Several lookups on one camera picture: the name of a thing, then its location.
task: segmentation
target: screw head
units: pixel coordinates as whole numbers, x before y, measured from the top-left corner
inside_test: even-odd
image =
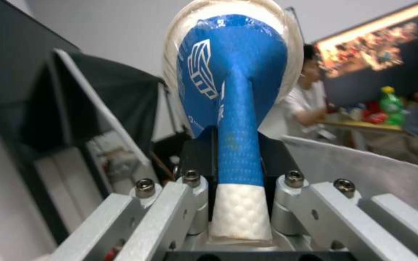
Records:
[[[188,170],[183,175],[183,183],[187,184],[191,188],[195,188],[201,183],[201,176],[196,170]]]
[[[301,188],[304,185],[304,175],[298,170],[290,170],[285,175],[285,184],[291,188]]]
[[[356,186],[351,180],[339,178],[333,182],[334,187],[347,198],[353,198],[356,192]]]
[[[144,178],[136,183],[136,196],[139,198],[148,198],[156,192],[154,181],[149,178]]]

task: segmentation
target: white foam pad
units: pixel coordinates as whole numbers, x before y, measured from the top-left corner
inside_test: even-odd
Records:
[[[210,234],[214,237],[270,241],[272,232],[268,213],[264,187],[219,184]]]

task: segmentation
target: person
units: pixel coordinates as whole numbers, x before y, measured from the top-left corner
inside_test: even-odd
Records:
[[[285,98],[288,135],[316,138],[321,127],[317,124],[325,117],[325,92],[312,45],[304,46],[304,62],[301,75]]]
[[[326,112],[315,50],[312,45],[305,45],[301,76],[292,91],[272,107],[259,131],[273,139],[285,134],[316,139],[321,131],[317,122]]]

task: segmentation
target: white t-shirt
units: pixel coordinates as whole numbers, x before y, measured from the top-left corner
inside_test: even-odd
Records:
[[[274,104],[259,131],[272,139],[288,134],[297,137],[315,138],[319,126],[304,127],[294,117],[299,111],[310,111],[325,106],[325,92],[322,82],[312,84],[304,90],[296,83],[288,96]]]
[[[304,90],[296,83],[284,102],[287,109],[288,135],[306,138],[315,137],[321,126],[305,127],[296,120],[295,114],[300,111],[315,111],[325,107],[325,91],[322,81],[312,83],[312,87],[308,90]]]

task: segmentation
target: machine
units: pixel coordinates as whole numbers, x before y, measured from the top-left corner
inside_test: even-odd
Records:
[[[51,260],[418,260],[418,210],[331,174],[309,182],[283,142],[262,134],[259,141],[271,242],[208,235],[217,183],[212,130],[185,144],[176,182],[161,188],[144,179],[132,196],[110,195]],[[379,182],[390,178],[382,173]],[[404,180],[393,184],[403,188]]]

